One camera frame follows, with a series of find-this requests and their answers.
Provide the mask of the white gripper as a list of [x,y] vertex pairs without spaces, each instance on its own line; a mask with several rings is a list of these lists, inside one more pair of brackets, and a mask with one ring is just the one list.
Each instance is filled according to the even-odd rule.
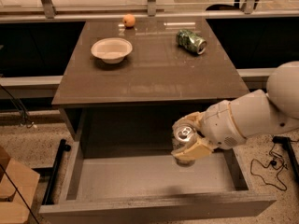
[[209,156],[217,147],[231,149],[246,143],[246,138],[237,129],[231,103],[221,101],[205,112],[192,112],[177,120],[172,130],[180,126],[193,127],[205,137],[195,134],[189,140],[173,139],[171,155],[179,161],[195,161]]

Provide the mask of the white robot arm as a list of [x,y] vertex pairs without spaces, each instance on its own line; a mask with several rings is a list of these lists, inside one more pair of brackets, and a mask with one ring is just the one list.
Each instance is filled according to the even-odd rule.
[[289,62],[273,71],[265,91],[223,100],[176,121],[172,156],[189,164],[217,148],[243,145],[254,135],[286,133],[298,127],[299,62]]

